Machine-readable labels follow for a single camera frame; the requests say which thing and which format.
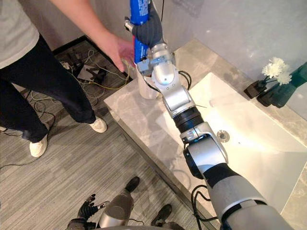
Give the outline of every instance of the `robotic arm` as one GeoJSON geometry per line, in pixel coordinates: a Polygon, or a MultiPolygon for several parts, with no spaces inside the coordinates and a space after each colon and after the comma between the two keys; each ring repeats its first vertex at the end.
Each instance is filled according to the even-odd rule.
{"type": "Polygon", "coordinates": [[[149,20],[143,25],[125,21],[126,29],[151,49],[148,58],[137,63],[138,69],[143,76],[152,76],[163,95],[165,107],[187,145],[183,153],[189,169],[195,177],[205,180],[223,229],[292,229],[249,181],[228,167],[225,149],[203,121],[188,90],[180,84],[152,2],[149,9],[149,20]]]}

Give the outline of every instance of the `blue can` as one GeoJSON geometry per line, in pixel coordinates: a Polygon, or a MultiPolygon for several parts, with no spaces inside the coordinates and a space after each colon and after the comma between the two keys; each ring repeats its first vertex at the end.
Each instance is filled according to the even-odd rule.
{"type": "MultiPolygon", "coordinates": [[[[130,0],[130,21],[135,25],[142,25],[148,20],[148,1],[149,0],[130,0]]],[[[138,63],[146,57],[147,45],[141,43],[135,37],[133,38],[134,43],[134,62],[138,63]]]]}

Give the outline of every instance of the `marble countertop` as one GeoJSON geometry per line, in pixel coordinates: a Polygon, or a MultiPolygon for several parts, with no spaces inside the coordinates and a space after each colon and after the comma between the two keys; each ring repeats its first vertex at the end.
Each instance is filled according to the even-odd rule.
{"type": "MultiPolygon", "coordinates": [[[[212,72],[246,98],[243,90],[252,81],[198,40],[194,39],[188,42],[176,50],[175,55],[177,68],[185,70],[191,75],[193,80],[192,87],[209,72],[212,72]]],[[[274,106],[264,107],[256,99],[250,101],[279,123],[298,141],[307,146],[306,120],[287,106],[278,109],[274,106]]],[[[124,130],[146,152],[148,157],[163,172],[169,175],[170,180],[180,190],[184,190],[185,194],[187,194],[187,191],[191,192],[196,185],[202,183],[201,180],[195,178],[189,184],[183,185],[178,179],[185,176],[183,171],[187,169],[187,165],[184,158],[182,158],[182,148],[155,122],[165,111],[160,95],[155,100],[142,98],[139,94],[138,82],[133,80],[127,86],[105,99],[105,103],[114,119],[122,126],[125,126],[124,130]],[[177,156],[177,161],[174,161],[174,155],[177,156]]],[[[214,215],[214,210],[210,203],[202,202],[201,204],[209,213],[214,215]]],[[[296,230],[302,230],[307,229],[306,213],[307,166],[305,166],[282,215],[296,230]]],[[[213,225],[216,228],[218,227],[217,223],[213,223],[213,225]]]]}

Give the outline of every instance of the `white sink basin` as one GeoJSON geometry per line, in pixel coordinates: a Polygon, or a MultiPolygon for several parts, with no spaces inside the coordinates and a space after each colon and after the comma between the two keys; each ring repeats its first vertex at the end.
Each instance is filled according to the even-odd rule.
{"type": "MultiPolygon", "coordinates": [[[[230,140],[223,143],[229,166],[282,212],[307,161],[307,148],[213,73],[195,85],[190,94],[197,105],[207,107],[198,106],[198,109],[215,134],[225,130],[230,135],[230,140]]],[[[156,122],[183,146],[180,132],[168,112],[156,122]]],[[[184,170],[189,181],[201,183],[187,167],[184,170]]],[[[175,176],[185,184],[180,174],[175,176]]]]}

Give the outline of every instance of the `human arm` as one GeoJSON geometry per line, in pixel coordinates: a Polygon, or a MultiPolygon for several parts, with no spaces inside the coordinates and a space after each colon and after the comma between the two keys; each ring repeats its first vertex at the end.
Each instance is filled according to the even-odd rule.
{"type": "Polygon", "coordinates": [[[95,14],[89,0],[50,0],[106,53],[123,72],[121,59],[133,60],[133,44],[109,32],[95,14]]]}

